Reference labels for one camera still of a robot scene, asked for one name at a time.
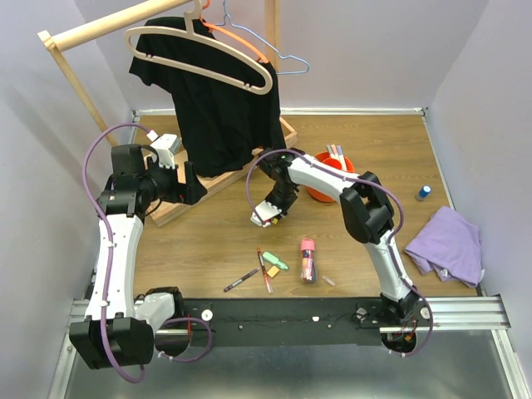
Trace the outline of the orange round pen organizer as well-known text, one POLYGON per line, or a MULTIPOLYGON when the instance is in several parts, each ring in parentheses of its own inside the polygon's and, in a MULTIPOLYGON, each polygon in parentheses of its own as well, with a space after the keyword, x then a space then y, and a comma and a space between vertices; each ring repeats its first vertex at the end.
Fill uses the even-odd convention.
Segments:
MULTIPOLYGON (((354 173, 355 172, 354 164, 346 156, 344 156, 344 157, 345 157, 345 161, 347 163, 347 171, 344 171, 344 172, 346 172, 346 173, 354 173)), ((340 164, 340 161, 335 159, 334 156, 331 157, 328 154, 327 151, 315 155, 315 159, 317 161, 323 163, 324 165, 327 165, 327 166, 333 167, 334 169, 338 169, 338 170, 343 171, 342 170, 342 166, 340 164)), ((329 173, 325 173, 325 172, 321 171, 319 173, 319 175, 325 179, 324 181, 322 181, 321 183, 318 184, 319 190, 316 190, 313 186, 308 186, 307 187, 307 192, 315 200, 317 200, 319 202, 323 202, 323 203, 334 203, 334 202, 336 202, 337 198, 336 197, 334 197, 334 198, 329 197, 328 193, 332 193, 332 191, 330 190, 330 187, 332 187, 333 185, 335 187, 337 187, 338 181, 336 179, 334 179, 334 177, 331 174, 329 174, 329 173)))

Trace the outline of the blue capped white marker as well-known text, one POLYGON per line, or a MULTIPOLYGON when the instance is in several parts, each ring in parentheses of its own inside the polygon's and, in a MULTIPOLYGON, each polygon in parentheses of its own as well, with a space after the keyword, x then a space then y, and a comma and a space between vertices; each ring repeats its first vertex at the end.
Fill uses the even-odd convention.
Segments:
POLYGON ((345 157, 342 152, 342 147, 340 145, 336 145, 336 153, 337 153, 337 158, 340 161, 340 164, 342 166, 342 170, 347 171, 347 163, 345 161, 345 157))

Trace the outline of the orange capped white marker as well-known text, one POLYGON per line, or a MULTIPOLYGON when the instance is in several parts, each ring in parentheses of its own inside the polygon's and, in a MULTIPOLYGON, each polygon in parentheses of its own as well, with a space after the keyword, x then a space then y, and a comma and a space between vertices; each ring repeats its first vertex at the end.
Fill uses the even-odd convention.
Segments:
POLYGON ((333 154, 334 158, 337 159, 337 160, 340 160, 339 154, 337 152, 337 147, 334 144, 331 144, 330 146, 331 146, 331 150, 332 150, 332 154, 333 154))

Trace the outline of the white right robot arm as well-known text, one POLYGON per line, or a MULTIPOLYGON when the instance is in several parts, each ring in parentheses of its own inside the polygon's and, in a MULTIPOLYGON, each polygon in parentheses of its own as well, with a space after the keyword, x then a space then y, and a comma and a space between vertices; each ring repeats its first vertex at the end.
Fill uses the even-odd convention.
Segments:
POLYGON ((395 240, 404 224, 404 209, 375 174, 338 170, 289 149, 263 150, 253 166, 274 181, 265 200, 252 207, 253 223, 266 228, 286 217, 300 186, 331 198, 340 205, 346 231, 364 245, 377 272, 384 322, 399 326, 411 318, 421 296, 405 270, 395 240))

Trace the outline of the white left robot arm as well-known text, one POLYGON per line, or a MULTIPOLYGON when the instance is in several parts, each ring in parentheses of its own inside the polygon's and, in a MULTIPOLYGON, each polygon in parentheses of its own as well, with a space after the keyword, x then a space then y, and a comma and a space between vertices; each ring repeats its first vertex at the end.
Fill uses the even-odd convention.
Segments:
POLYGON ((135 304, 133 283, 138 244, 152 204, 198 203, 207 194, 192 163, 179 180, 175 153, 180 139, 164 135, 150 145, 111 150, 112 173, 94 200, 100 249, 96 280, 83 321, 73 323, 71 344, 90 369, 148 364, 155 333, 189 320, 177 287, 153 288, 135 304))

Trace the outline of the green correction tape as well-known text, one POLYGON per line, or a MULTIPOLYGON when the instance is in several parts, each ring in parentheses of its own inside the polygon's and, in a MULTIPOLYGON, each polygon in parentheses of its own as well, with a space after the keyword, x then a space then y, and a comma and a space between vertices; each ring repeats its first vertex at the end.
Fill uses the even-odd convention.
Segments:
POLYGON ((267 251, 263 252, 263 259, 264 261, 268 262, 269 264, 272 264, 279 270, 284 270, 284 271, 289 270, 289 266, 284 261, 282 261, 280 258, 275 256, 274 254, 271 254, 270 252, 267 252, 267 251))

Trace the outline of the black t-shirt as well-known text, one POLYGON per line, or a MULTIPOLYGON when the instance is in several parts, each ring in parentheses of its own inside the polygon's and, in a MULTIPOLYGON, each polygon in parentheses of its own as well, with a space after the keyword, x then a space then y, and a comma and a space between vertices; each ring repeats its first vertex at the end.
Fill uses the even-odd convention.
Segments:
MULTIPOLYGON (((200 50, 194 43, 178 38, 141 37, 136 48, 256 86, 264 83, 253 69, 232 57, 209 48, 200 50)), ((279 120, 277 83, 268 94, 255 95, 205 76, 136 58, 130 72, 145 85, 157 85, 171 95, 183 146, 197 175, 212 178, 240 170, 253 159, 254 149, 286 146, 279 120)))

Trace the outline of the pink lidded pen tube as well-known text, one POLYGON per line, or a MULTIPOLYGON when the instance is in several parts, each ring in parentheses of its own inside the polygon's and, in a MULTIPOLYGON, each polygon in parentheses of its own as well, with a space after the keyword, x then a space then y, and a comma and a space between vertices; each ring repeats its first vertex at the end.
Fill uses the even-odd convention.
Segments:
POLYGON ((303 239, 300 244, 300 250, 302 254, 301 279, 304 283, 314 283, 316 281, 314 241, 312 239, 303 239))

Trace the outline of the red clear pen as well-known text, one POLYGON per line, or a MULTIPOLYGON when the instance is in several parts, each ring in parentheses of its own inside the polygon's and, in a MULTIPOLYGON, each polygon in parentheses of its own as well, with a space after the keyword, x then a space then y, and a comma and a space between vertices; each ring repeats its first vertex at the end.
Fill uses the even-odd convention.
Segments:
POLYGON ((262 253, 260 248, 257 248, 257 254, 258 254, 258 259, 259 259, 260 267, 261 267, 261 270, 262 270, 262 274, 263 274, 263 277, 264 277, 264 282, 265 282, 268 294, 272 294, 273 293, 273 288, 272 288, 271 283, 270 283, 269 278, 268 278, 268 273, 267 273, 267 270, 266 270, 266 267, 265 267, 263 253, 262 253))

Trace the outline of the small clear pen cap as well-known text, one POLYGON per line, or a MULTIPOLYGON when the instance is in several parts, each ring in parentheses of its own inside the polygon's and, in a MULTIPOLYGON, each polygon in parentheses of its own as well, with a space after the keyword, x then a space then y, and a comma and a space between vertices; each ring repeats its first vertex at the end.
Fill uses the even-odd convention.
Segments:
POLYGON ((332 287, 336 286, 336 283, 333 282, 330 278, 327 278, 326 276, 323 276, 323 280, 332 287))

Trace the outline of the dark purple pen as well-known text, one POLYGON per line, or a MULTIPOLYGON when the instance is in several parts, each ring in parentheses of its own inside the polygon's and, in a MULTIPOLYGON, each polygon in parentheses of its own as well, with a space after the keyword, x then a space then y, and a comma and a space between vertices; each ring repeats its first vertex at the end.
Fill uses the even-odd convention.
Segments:
POLYGON ((241 278, 239 278, 236 281, 232 282, 231 284, 229 284, 228 286, 226 286, 223 289, 224 293, 227 293, 228 291, 230 291, 230 290, 234 289, 235 287, 239 286, 241 283, 243 283, 247 279, 253 277, 258 271, 259 271, 259 268, 255 268, 255 269, 251 270, 250 272, 248 272, 247 274, 245 274, 244 276, 242 276, 241 278))

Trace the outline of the blue glue stick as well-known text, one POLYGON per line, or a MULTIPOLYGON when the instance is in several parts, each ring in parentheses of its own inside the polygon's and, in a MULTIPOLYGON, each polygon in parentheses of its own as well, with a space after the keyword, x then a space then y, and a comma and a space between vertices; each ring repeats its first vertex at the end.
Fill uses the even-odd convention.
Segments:
POLYGON ((423 185, 416 194, 416 199, 418 201, 424 201, 432 192, 432 189, 429 185, 423 185))

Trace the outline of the beige plastic hanger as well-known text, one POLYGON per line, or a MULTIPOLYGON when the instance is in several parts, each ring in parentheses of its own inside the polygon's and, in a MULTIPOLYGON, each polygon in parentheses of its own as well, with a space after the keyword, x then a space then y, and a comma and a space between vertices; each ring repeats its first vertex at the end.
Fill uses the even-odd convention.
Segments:
POLYGON ((166 67, 172 67, 174 69, 191 72, 199 76, 205 76, 215 81, 220 81, 227 85, 237 87, 243 91, 253 93, 255 95, 268 94, 273 88, 273 78, 269 71, 262 64, 259 64, 254 59, 242 53, 238 49, 235 49, 211 37, 201 35, 195 31, 194 21, 201 21, 201 12, 203 4, 201 1, 193 1, 193 4, 195 5, 195 8, 191 11, 184 13, 184 29, 157 25, 148 25, 127 29, 124 34, 124 37, 126 41, 126 46, 130 50, 132 56, 136 59, 145 62, 151 62, 166 67), (264 83, 262 86, 256 86, 246 81, 236 79, 235 77, 222 74, 218 71, 213 71, 211 69, 206 69, 200 66, 196 66, 194 64, 178 61, 172 58, 153 55, 149 52, 142 52, 138 50, 136 48, 136 45, 133 45, 131 42, 131 38, 133 37, 147 38, 148 36, 154 35, 158 37, 178 38, 183 41, 187 41, 188 43, 194 43, 196 46, 199 47, 200 50, 209 48, 216 52, 223 53, 229 57, 232 57, 236 61, 244 64, 245 66, 253 69, 257 74, 262 77, 264 83))

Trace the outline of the orange hanger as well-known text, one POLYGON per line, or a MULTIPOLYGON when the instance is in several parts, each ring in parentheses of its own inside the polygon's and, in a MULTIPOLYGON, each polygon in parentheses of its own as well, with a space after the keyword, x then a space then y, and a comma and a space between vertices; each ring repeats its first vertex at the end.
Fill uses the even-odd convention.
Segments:
POLYGON ((238 42, 242 46, 244 46, 247 49, 249 49, 257 57, 257 62, 262 62, 262 63, 265 63, 265 64, 269 63, 268 58, 257 47, 255 47, 253 44, 247 42, 242 37, 232 33, 231 31, 228 31, 228 30, 226 30, 226 29, 224 29, 222 27, 218 27, 218 26, 215 26, 212 23, 206 22, 203 17, 199 17, 199 20, 202 22, 202 24, 205 27, 208 28, 209 32, 213 32, 213 31, 220 32, 220 33, 224 34, 226 37, 230 37, 231 39, 235 40, 236 42, 238 42))

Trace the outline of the purple cloth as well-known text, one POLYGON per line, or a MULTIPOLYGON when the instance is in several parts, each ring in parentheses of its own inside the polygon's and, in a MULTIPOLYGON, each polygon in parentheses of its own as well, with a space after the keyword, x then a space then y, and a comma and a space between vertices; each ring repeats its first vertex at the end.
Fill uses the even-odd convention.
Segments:
POLYGON ((455 280, 475 288, 484 277, 480 230, 448 206, 440 207, 405 247, 420 270, 442 282, 455 280))

